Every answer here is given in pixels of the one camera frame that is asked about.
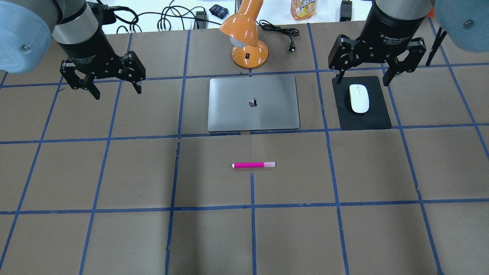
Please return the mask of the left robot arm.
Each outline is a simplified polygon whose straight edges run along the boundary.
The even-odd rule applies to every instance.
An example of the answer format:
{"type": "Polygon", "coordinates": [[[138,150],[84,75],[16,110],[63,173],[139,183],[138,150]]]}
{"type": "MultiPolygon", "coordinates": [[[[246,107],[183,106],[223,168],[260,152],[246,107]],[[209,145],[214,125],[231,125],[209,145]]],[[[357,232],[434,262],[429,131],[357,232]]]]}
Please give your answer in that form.
{"type": "Polygon", "coordinates": [[[117,78],[142,93],[146,69],[137,54],[118,56],[102,27],[115,23],[117,11],[100,0],[2,0],[0,2],[1,70],[21,74],[34,70],[54,40],[66,53],[60,73],[72,89],[100,99],[96,79],[117,78]]]}

